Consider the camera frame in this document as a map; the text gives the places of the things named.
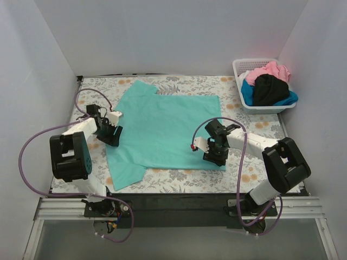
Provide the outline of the teal t shirt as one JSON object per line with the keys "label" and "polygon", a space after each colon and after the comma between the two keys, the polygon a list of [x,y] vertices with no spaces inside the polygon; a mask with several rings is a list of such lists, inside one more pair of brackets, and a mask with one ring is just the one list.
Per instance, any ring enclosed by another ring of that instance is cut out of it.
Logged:
{"label": "teal t shirt", "polygon": [[221,116],[216,95],[160,95],[157,88],[137,80],[121,97],[123,113],[119,146],[106,146],[114,189],[143,180],[148,168],[217,170],[191,150],[192,135],[206,119]]}

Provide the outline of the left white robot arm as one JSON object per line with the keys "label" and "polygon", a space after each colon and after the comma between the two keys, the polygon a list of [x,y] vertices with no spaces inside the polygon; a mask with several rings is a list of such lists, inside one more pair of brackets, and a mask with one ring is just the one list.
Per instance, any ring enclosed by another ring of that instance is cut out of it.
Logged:
{"label": "left white robot arm", "polygon": [[49,139],[53,175],[56,179],[72,183],[87,202],[99,203],[109,193],[108,188],[92,173],[92,159],[87,145],[90,136],[95,135],[101,142],[119,146],[123,128],[118,125],[123,116],[120,111],[101,115],[101,107],[88,105],[87,114],[69,130]]}

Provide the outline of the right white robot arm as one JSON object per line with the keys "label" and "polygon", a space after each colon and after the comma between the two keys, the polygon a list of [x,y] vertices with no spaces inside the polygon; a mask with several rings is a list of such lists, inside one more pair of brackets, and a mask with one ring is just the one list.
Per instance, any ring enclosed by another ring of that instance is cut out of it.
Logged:
{"label": "right white robot arm", "polygon": [[208,139],[195,138],[192,148],[201,149],[203,160],[224,166],[229,149],[239,149],[264,162],[267,178],[236,202],[239,213],[262,212],[269,201],[285,194],[311,175],[311,169],[295,141],[289,137],[281,140],[247,133],[238,123],[222,125],[218,119],[205,126]]}

